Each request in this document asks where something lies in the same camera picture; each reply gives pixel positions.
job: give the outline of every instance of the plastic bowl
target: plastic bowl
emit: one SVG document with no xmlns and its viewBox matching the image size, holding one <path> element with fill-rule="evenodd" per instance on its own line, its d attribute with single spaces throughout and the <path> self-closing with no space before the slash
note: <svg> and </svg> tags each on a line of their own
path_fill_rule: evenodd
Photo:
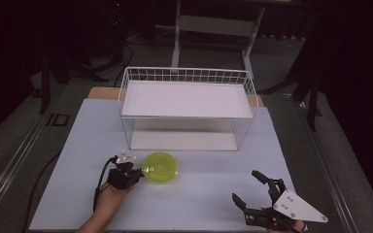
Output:
<svg viewBox="0 0 373 233">
<path fill-rule="evenodd" d="M 155 152 L 145 159 L 142 173 L 152 183 L 169 183 L 178 175 L 178 161 L 169 153 Z"/>
</svg>

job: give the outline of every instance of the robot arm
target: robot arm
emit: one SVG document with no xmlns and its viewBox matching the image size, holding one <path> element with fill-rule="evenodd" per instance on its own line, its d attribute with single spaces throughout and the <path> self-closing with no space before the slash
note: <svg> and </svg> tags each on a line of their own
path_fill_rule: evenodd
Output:
<svg viewBox="0 0 373 233">
<path fill-rule="evenodd" d="M 99 193 L 103 191 L 101 190 L 101 183 L 105 174 L 105 170 L 110 163 L 114 163 L 116 165 L 116 168 L 109 171 L 107 183 L 118 190 L 127 189 L 137 183 L 139 179 L 144 177 L 142 168 L 132 169 L 134 166 L 132 162 L 134 160 L 135 157 L 125 155 L 124 151 L 122 151 L 119 156 L 115 155 L 114 157 L 108 159 L 104 166 L 104 169 L 102 170 L 101 177 L 99 178 L 98 186 L 95 189 L 95 195 L 93 197 L 93 211 L 95 211 Z"/>
<path fill-rule="evenodd" d="M 249 209 L 247 208 L 247 203 L 235 193 L 232 193 L 232 200 L 244 212 L 247 225 L 260 226 L 275 231 L 290 230 L 294 233 L 299 233 L 292 228 L 298 219 L 319 222 L 328 221 L 326 216 L 287 189 L 283 180 L 269 179 L 256 170 L 252 174 L 261 183 L 268 184 L 268 193 L 271 197 L 272 205 L 260 210 Z"/>
</svg>

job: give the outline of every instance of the human arm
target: human arm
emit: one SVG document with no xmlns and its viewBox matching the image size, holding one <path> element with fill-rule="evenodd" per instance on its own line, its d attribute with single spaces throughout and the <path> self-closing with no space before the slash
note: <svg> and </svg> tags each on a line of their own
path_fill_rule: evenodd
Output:
<svg viewBox="0 0 373 233">
<path fill-rule="evenodd" d="M 304 230 L 304 225 L 305 225 L 305 221 L 303 220 L 297 220 L 292 228 L 295 229 L 296 231 L 298 232 L 303 232 Z M 267 229 L 266 230 L 267 233 L 293 233 L 292 231 L 274 231 L 274 230 L 271 230 L 271 229 Z"/>
<path fill-rule="evenodd" d="M 134 186 L 128 189 L 117 190 L 108 183 L 104 183 L 99 193 L 96 209 L 92 216 L 78 229 L 78 233 L 104 232 L 118 212 L 125 196 L 132 191 Z"/>
</svg>

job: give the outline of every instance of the wire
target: wire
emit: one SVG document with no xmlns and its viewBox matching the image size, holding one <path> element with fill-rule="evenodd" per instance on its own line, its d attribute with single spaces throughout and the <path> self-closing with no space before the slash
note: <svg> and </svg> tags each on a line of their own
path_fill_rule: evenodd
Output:
<svg viewBox="0 0 373 233">
<path fill-rule="evenodd" d="M 104 180 L 104 174 L 105 174 L 105 170 L 107 170 L 107 167 L 108 165 L 111 163 L 111 162 L 117 162 L 117 156 L 115 157 L 112 157 L 110 159 L 108 159 L 108 161 L 105 163 L 104 165 L 104 168 L 102 169 L 102 173 L 101 173 L 101 177 L 99 178 L 99 182 L 98 182 L 98 186 L 96 186 L 95 188 L 95 195 L 93 196 L 93 211 L 95 211 L 95 208 L 96 208 L 96 201 L 98 200 L 98 196 L 99 194 L 105 190 L 105 187 L 104 189 L 101 190 L 101 183 L 102 183 L 102 180 Z"/>
<path fill-rule="evenodd" d="M 303 222 L 304 222 L 304 226 L 302 227 L 302 231 L 301 232 L 304 232 L 305 228 L 307 227 L 307 222 L 305 222 L 304 220 L 303 220 Z"/>
<path fill-rule="evenodd" d="M 119 66 L 120 66 L 120 64 L 117 63 L 115 66 L 111 67 L 111 69 L 105 70 L 104 72 L 99 72 L 99 73 L 96 73 L 96 74 L 99 75 L 99 76 L 108 75 L 108 74 L 116 71 Z"/>
<path fill-rule="evenodd" d="M 133 56 L 133 53 L 134 53 L 134 51 L 132 50 L 132 48 L 131 48 L 129 45 L 127 45 L 127 44 L 123 44 L 123 45 L 129 49 L 129 51 L 130 51 L 130 55 L 129 55 L 129 59 L 127 60 L 126 63 L 124 63 L 123 60 L 122 60 L 122 65 L 123 65 L 123 67 L 122 67 L 122 69 L 120 70 L 120 72 L 119 72 L 119 74 L 117 75 L 117 77 L 115 78 L 114 87 L 117 87 L 117 82 L 118 82 L 118 80 L 119 80 L 119 77 L 120 77 L 120 75 L 123 73 L 123 71 L 126 69 L 126 67 L 128 67 L 128 65 L 131 63 L 132 56 Z"/>
<path fill-rule="evenodd" d="M 114 55 L 110 58 L 110 61 L 105 63 L 105 64 L 102 64 L 102 65 L 99 65 L 99 66 L 94 66 L 94 67 L 89 67 L 89 66 L 85 66 L 85 67 L 86 67 L 86 69 L 88 69 L 90 71 L 98 72 L 98 71 L 105 71 L 109 68 L 112 68 L 118 63 L 119 63 L 119 57 Z"/>
<path fill-rule="evenodd" d="M 109 186 L 111 186 L 110 183 L 108 183 L 108 185 L 107 185 L 106 187 L 102 188 L 102 190 L 99 192 L 99 194 L 101 194 L 101 193 L 102 193 L 105 189 L 107 189 Z"/>
<path fill-rule="evenodd" d="M 41 179 L 41 177 L 44 175 L 45 171 L 48 169 L 48 167 L 57 159 L 58 156 L 60 156 L 60 153 L 57 153 L 48 163 L 47 165 L 45 165 L 44 169 L 42 169 L 41 173 L 39 174 L 38 178 L 36 179 L 33 187 L 32 187 L 32 191 L 31 191 L 31 194 L 29 196 L 29 202 L 28 202 L 28 208 L 26 210 L 26 217 L 25 217 L 25 222 L 23 223 L 23 228 L 22 228 L 22 231 L 21 232 L 26 232 L 26 228 L 28 226 L 28 221 L 29 221 L 29 214 L 30 214 L 30 211 L 31 211 L 31 206 L 32 206 L 32 201 L 33 201 L 33 196 L 35 194 L 35 190 L 36 190 L 36 187 L 38 186 L 38 183 L 39 183 L 39 180 Z"/>
<path fill-rule="evenodd" d="M 168 30 L 166 32 L 163 32 L 157 36 L 155 36 L 154 38 L 157 39 L 157 38 L 161 38 L 161 37 L 164 37 L 166 35 L 169 35 L 169 34 L 173 34 L 175 32 L 175 29 L 171 29 L 171 30 Z M 127 42 L 130 42 L 130 43 L 136 43 L 136 44 L 145 44 L 147 42 L 149 42 L 150 40 L 145 38 L 142 34 L 140 33 L 137 33 L 133 36 L 129 36 L 125 39 L 125 41 Z"/>
</svg>

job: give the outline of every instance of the metal frame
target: metal frame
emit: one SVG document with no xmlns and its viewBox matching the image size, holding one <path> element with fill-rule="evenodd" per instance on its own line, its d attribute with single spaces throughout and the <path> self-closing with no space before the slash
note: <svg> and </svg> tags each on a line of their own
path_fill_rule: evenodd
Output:
<svg viewBox="0 0 373 233">
<path fill-rule="evenodd" d="M 256 98 L 253 77 L 245 70 L 222 70 L 201 68 L 173 68 L 173 67 L 127 67 L 123 74 L 119 92 L 119 114 L 122 120 L 128 146 L 131 148 L 134 123 L 136 118 L 145 116 L 123 116 L 122 109 L 125 102 L 126 90 L 131 80 L 154 82 L 190 82 L 190 83 L 229 83 L 241 84 L 248 96 L 249 106 L 253 114 L 252 119 L 236 118 L 232 120 L 233 133 L 240 148 L 247 130 L 256 116 L 259 105 Z"/>
<path fill-rule="evenodd" d="M 175 45 L 172 53 L 171 67 L 176 68 L 180 63 L 180 33 L 184 31 L 207 32 L 224 35 L 244 36 L 249 38 L 247 47 L 242 50 L 245 70 L 254 77 L 250 54 L 262 21 L 265 8 L 259 9 L 256 21 L 235 20 L 213 17 L 194 17 L 181 14 L 181 0 L 177 1 L 177 17 L 175 20 Z"/>
</svg>

